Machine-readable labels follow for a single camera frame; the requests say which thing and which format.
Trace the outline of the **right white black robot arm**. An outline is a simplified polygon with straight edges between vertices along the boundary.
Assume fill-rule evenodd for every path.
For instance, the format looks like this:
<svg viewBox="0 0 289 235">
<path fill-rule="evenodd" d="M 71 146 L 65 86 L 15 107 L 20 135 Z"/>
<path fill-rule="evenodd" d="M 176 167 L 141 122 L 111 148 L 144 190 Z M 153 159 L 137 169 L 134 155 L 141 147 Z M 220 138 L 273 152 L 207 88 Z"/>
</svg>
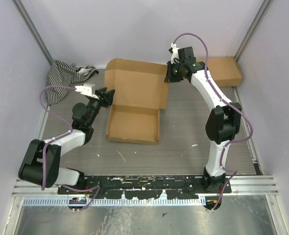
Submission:
<svg viewBox="0 0 289 235">
<path fill-rule="evenodd" d="M 210 110 L 205 125 L 206 135 L 211 141 L 210 152 L 202 185 L 208 193 L 214 193 L 225 183 L 227 144 L 239 133 L 241 105 L 224 95 L 205 63 L 197 62 L 192 47 L 178 48 L 176 44 L 171 44 L 169 51 L 171 60 L 167 62 L 164 82 L 176 83 L 187 79 L 202 95 Z"/>
</svg>

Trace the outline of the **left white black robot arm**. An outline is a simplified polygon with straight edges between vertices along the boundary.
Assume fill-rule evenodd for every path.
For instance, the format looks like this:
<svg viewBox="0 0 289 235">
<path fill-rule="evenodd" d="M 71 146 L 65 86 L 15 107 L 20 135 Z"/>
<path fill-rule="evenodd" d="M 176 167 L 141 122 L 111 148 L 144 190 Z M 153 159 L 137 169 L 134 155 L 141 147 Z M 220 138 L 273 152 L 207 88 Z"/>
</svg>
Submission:
<svg viewBox="0 0 289 235">
<path fill-rule="evenodd" d="M 113 104 L 115 90 L 76 86 L 75 91 L 86 96 L 89 102 L 73 106 L 68 132 L 48 140 L 34 139 L 30 142 L 18 172 L 19 179 L 39 185 L 41 189 L 57 185 L 75 194 L 90 191 L 84 173 L 60 167 L 60 160 L 64 154 L 91 140 L 94 132 L 92 124 L 102 107 L 108 108 Z"/>
</svg>

